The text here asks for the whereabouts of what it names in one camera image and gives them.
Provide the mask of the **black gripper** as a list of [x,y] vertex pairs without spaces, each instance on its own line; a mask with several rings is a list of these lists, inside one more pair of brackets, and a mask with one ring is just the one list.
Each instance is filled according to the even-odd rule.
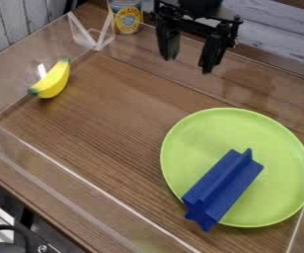
[[217,33],[228,28],[238,35],[244,19],[222,6],[224,0],[153,0],[158,51],[165,60],[177,58],[181,32],[197,36],[211,34],[203,44],[198,66],[209,74],[221,63],[226,49],[233,45],[229,36]]

